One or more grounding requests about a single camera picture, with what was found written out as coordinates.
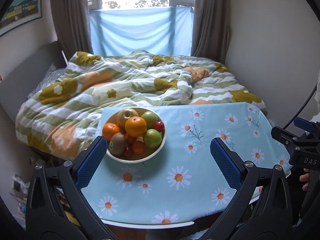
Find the person's right hand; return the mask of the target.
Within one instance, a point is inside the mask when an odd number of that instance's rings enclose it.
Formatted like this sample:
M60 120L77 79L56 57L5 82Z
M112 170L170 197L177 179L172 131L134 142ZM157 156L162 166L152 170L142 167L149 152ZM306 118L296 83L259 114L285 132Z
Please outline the person's right hand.
M304 183L304 185L302 186L302 190L307 191L309 188L310 170L305 168L304 172L305 173L300 176L299 181Z

